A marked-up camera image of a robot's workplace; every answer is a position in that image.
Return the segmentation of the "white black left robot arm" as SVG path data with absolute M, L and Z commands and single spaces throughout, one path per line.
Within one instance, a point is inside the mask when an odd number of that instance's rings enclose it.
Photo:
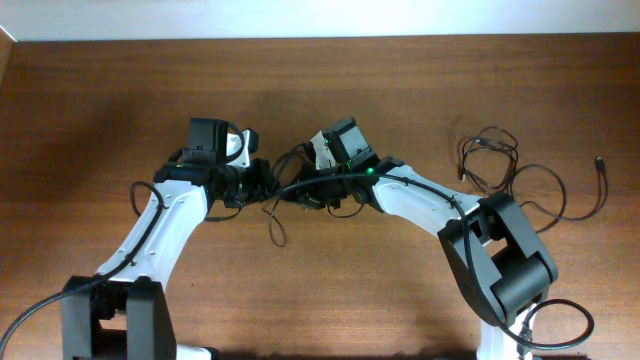
M 73 276 L 62 301 L 66 359 L 201 359 L 213 347 L 176 340 L 165 298 L 171 273 L 215 202 L 234 215 L 266 198 L 273 180 L 252 155 L 259 136 L 218 119 L 193 118 L 186 146 L 174 151 L 146 187 L 144 210 L 93 277 Z

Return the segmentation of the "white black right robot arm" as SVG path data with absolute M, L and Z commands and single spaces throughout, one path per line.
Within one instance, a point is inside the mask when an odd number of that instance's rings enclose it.
M 460 193 L 393 157 L 381 158 L 354 118 L 319 131 L 311 165 L 282 196 L 308 208 L 361 205 L 403 218 L 436 237 L 464 300 L 481 320 L 478 359 L 530 359 L 532 323 L 558 269 L 514 198 Z

